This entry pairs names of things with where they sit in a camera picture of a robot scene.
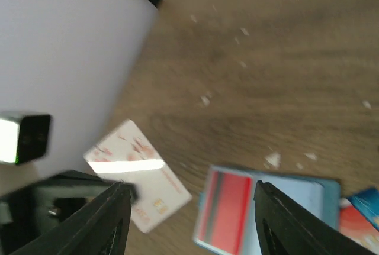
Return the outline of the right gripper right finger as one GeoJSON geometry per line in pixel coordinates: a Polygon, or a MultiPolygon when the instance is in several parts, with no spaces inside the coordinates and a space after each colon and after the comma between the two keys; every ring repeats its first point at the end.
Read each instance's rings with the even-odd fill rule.
{"type": "Polygon", "coordinates": [[[325,224],[271,183],[257,182],[254,201],[262,254],[372,254],[325,224]]]}

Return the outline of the teal leather card holder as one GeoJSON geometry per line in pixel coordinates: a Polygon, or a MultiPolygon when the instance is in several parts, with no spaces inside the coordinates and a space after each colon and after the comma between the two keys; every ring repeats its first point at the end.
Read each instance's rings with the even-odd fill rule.
{"type": "Polygon", "coordinates": [[[193,240],[216,254],[300,254],[339,225],[340,184],[319,177],[212,166],[193,240]]]}

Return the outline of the large red card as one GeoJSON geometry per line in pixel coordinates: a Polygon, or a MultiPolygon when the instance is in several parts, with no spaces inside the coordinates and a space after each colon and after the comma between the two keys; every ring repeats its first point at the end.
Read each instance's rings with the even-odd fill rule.
{"type": "Polygon", "coordinates": [[[212,167],[202,194],[194,242],[216,254],[242,254],[253,178],[212,167]]]}

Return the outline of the white card with red logo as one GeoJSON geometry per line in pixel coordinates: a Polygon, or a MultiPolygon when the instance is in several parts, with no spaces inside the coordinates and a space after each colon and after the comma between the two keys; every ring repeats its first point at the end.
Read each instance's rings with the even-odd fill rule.
{"type": "Polygon", "coordinates": [[[152,231],[192,199],[132,120],[125,120],[83,157],[100,178],[136,187],[131,219],[143,233],[152,231]]]}

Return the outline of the white card with red circle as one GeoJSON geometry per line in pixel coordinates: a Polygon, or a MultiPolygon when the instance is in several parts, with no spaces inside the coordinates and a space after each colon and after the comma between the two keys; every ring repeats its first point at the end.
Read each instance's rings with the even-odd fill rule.
{"type": "Polygon", "coordinates": [[[378,254],[378,231],[353,206],[340,209],[338,230],[344,236],[378,254]]]}

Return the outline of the blue credit card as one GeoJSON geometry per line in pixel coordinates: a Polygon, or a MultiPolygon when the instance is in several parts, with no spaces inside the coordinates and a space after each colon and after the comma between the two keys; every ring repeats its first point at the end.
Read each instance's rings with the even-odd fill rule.
{"type": "Polygon", "coordinates": [[[347,200],[376,230],[378,230],[379,195],[377,188],[370,187],[347,197],[347,200]]]}

